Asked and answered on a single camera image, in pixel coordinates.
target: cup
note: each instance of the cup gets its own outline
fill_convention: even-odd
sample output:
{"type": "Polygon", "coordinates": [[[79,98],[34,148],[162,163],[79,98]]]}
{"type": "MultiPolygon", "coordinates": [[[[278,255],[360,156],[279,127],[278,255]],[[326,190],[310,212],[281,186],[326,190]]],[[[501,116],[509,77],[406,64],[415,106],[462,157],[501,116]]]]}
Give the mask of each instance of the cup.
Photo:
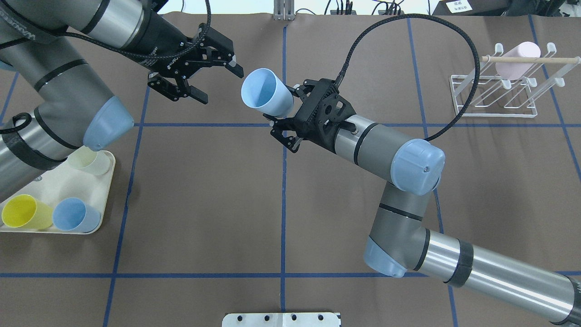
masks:
{"type": "Polygon", "coordinates": [[[295,101],[277,75],[267,68],[259,68],[246,77],[241,95],[245,105],[279,118],[291,112],[295,101]]]}
{"type": "MultiPolygon", "coordinates": [[[[503,57],[540,58],[541,49],[535,43],[526,41],[505,53],[503,57]]],[[[500,77],[514,81],[520,79],[533,65],[534,63],[497,62],[495,67],[500,77]]]]}
{"type": "Polygon", "coordinates": [[[103,151],[94,152],[88,147],[80,147],[67,158],[74,169],[95,176],[102,175],[111,168],[111,159],[103,151]]]}
{"type": "Polygon", "coordinates": [[[52,225],[52,208],[33,196],[21,194],[2,209],[2,222],[13,228],[45,229],[52,225]]]}
{"type": "Polygon", "coordinates": [[[65,232],[91,232],[99,226],[100,220],[101,214],[79,198],[64,199],[52,213],[55,227],[65,232]]]}

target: yellow plastic cup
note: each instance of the yellow plastic cup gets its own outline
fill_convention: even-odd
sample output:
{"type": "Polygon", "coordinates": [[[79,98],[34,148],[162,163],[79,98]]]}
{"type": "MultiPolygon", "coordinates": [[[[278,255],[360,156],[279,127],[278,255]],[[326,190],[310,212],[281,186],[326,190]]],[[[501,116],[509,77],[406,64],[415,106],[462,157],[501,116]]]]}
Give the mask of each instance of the yellow plastic cup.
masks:
{"type": "Polygon", "coordinates": [[[2,222],[13,228],[45,229],[52,225],[52,208],[22,194],[6,203],[2,209],[2,222]]]}

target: blue grid line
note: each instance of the blue grid line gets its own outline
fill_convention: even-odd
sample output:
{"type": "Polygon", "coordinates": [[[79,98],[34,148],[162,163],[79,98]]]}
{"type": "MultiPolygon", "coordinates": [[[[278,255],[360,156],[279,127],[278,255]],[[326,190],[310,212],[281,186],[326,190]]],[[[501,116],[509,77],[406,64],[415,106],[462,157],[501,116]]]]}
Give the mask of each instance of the blue grid line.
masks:
{"type": "Polygon", "coordinates": [[[2,272],[0,278],[111,278],[112,273],[2,272]]]}
{"type": "MultiPolygon", "coordinates": [[[[282,28],[282,82],[286,84],[286,26],[282,28]]],[[[286,311],[286,147],[282,147],[281,312],[286,311]]]]}
{"type": "Polygon", "coordinates": [[[8,109],[8,103],[10,103],[10,98],[12,98],[12,92],[14,92],[14,87],[16,86],[16,81],[18,80],[18,72],[14,74],[14,78],[12,79],[12,84],[10,85],[10,90],[8,91],[8,96],[6,97],[6,101],[4,101],[4,107],[2,107],[2,113],[0,113],[0,124],[3,124],[4,115],[6,115],[6,110],[8,109]]]}
{"type": "MultiPolygon", "coordinates": [[[[393,278],[379,272],[288,272],[287,278],[393,278]]],[[[404,278],[428,277],[420,272],[406,272],[404,278]]]]}
{"type": "Polygon", "coordinates": [[[452,323],[454,327],[458,327],[458,315],[456,314],[456,301],[454,299],[454,290],[452,286],[448,286],[448,297],[450,298],[450,308],[452,309],[452,323]]]}
{"type": "MultiPolygon", "coordinates": [[[[539,40],[537,38],[537,32],[535,30],[535,24],[533,23],[533,16],[529,14],[529,24],[530,30],[533,33],[533,39],[535,43],[538,45],[539,40]]],[[[547,69],[543,65],[543,73],[545,78],[548,79],[547,69]]],[[[569,147],[569,152],[571,153],[571,157],[573,159],[573,164],[575,165],[575,169],[577,170],[577,177],[581,181],[581,169],[579,168],[579,162],[577,161],[577,156],[575,155],[575,150],[573,149],[573,145],[571,144],[571,139],[569,138],[569,133],[567,132],[567,127],[565,126],[565,121],[563,120],[563,115],[561,113],[561,108],[559,107],[559,102],[557,101],[557,97],[555,96],[555,92],[553,88],[549,90],[551,92],[551,97],[553,98],[553,104],[555,104],[555,110],[557,110],[557,115],[559,116],[559,121],[561,122],[561,126],[563,128],[563,133],[565,134],[565,139],[567,141],[567,146],[569,147]]]]}
{"type": "Polygon", "coordinates": [[[117,278],[138,279],[138,278],[182,278],[182,279],[199,279],[199,278],[280,278],[278,272],[256,272],[256,273],[118,273],[117,278]]]}
{"type": "Polygon", "coordinates": [[[135,123],[136,127],[270,127],[268,123],[135,123]]]}
{"type": "MultiPolygon", "coordinates": [[[[382,123],[387,127],[424,127],[423,123],[382,123]]],[[[426,127],[445,127],[446,123],[425,123],[426,127]]],[[[134,123],[135,127],[270,127],[268,123],[134,123]]],[[[453,127],[530,127],[560,128],[563,124],[485,124],[456,123],[453,127]]],[[[579,128],[581,124],[564,124],[565,127],[579,128]]]]}
{"type": "Polygon", "coordinates": [[[411,60],[414,63],[415,88],[418,92],[419,112],[422,116],[422,127],[424,128],[424,137],[428,137],[428,127],[426,121],[426,113],[424,111],[424,98],[422,97],[422,87],[419,84],[418,63],[415,58],[414,36],[411,32],[411,19],[407,18],[407,31],[410,36],[411,60]]]}
{"type": "MultiPolygon", "coordinates": [[[[411,20],[409,18],[407,19],[407,29],[408,29],[408,33],[410,35],[411,58],[414,62],[415,84],[416,84],[416,89],[418,91],[419,111],[421,112],[421,115],[422,115],[422,125],[424,128],[424,137],[427,138],[428,137],[428,122],[426,120],[426,114],[425,114],[425,110],[424,110],[424,99],[422,97],[422,88],[421,88],[420,83],[419,83],[418,63],[417,63],[417,60],[415,57],[414,37],[413,37],[412,30],[411,30],[411,20]]],[[[440,209],[440,197],[438,196],[437,189],[434,190],[433,193],[434,193],[434,198],[436,200],[437,221],[438,221],[438,225],[439,225],[439,230],[440,230],[440,233],[443,234],[444,233],[444,223],[442,221],[442,210],[440,209]]],[[[456,301],[454,300],[454,290],[452,289],[451,286],[448,286],[448,297],[450,300],[450,310],[452,313],[452,322],[454,324],[454,327],[458,327],[458,317],[456,316],[456,301]]]]}
{"type": "Polygon", "coordinates": [[[555,271],[555,272],[560,273],[561,275],[581,276],[581,271],[555,271]]]}
{"type": "MultiPolygon", "coordinates": [[[[560,275],[581,276],[581,271],[555,271],[560,275]]],[[[3,272],[0,278],[115,278],[115,279],[225,279],[280,278],[278,272],[241,273],[61,273],[61,272],[3,272]]],[[[420,272],[406,272],[403,278],[429,277],[420,272]]],[[[393,278],[378,272],[287,272],[285,278],[393,278]]]]}
{"type": "Polygon", "coordinates": [[[117,250],[115,252],[115,262],[113,264],[113,276],[111,277],[111,284],[109,285],[109,295],[107,296],[107,306],[105,307],[105,316],[103,317],[103,327],[109,323],[109,314],[111,312],[111,304],[113,302],[113,292],[115,290],[115,280],[117,275],[117,268],[119,267],[119,258],[121,256],[121,246],[123,245],[123,234],[125,233],[125,223],[127,222],[127,213],[129,212],[129,197],[131,196],[133,188],[133,180],[135,178],[135,165],[137,163],[137,156],[139,154],[139,146],[141,145],[141,135],[143,133],[143,123],[145,114],[147,112],[147,104],[149,99],[149,87],[145,90],[144,106],[141,111],[141,120],[139,132],[137,133],[137,141],[135,142],[135,152],[133,154],[133,163],[131,164],[131,173],[129,176],[129,185],[127,187],[127,195],[125,197],[125,207],[123,209],[123,218],[121,220],[121,228],[119,230],[119,238],[117,240],[117,250]]]}

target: sticker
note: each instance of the sticker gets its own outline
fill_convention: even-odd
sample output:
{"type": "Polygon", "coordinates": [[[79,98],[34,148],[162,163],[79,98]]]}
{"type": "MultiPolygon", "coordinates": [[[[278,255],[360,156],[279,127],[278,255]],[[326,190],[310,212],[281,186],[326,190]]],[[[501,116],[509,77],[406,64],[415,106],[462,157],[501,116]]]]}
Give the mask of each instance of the sticker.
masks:
{"type": "Polygon", "coordinates": [[[446,5],[448,6],[448,9],[450,9],[451,13],[467,12],[472,10],[472,7],[470,6],[470,3],[468,3],[468,0],[457,0],[452,2],[446,2],[446,5]]]}

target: light blue plastic cup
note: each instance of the light blue plastic cup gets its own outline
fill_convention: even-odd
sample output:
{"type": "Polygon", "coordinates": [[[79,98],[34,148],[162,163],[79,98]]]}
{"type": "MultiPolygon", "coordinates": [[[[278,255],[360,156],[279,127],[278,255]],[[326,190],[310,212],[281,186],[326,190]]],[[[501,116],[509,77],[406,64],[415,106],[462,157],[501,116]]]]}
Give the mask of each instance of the light blue plastic cup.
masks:
{"type": "Polygon", "coordinates": [[[280,118],[292,110],[295,101],[284,83],[267,68],[259,68],[246,77],[241,96],[248,107],[280,118]]]}
{"type": "Polygon", "coordinates": [[[65,232],[91,232],[100,220],[101,214],[79,198],[64,199],[52,212],[52,223],[65,232]]]}

